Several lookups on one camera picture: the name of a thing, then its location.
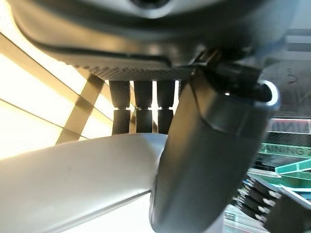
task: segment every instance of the bright light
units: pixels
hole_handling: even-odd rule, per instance
[[[0,69],[0,99],[64,127],[73,110],[73,102],[2,54]]]
[[[0,159],[54,146],[62,128],[0,101]]]

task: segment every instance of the black plastic housing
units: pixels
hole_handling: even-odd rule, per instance
[[[216,220],[279,108],[270,82],[261,81],[271,97],[261,102],[227,96],[206,75],[196,70],[172,120],[151,196],[150,223],[157,233],[201,233]]]

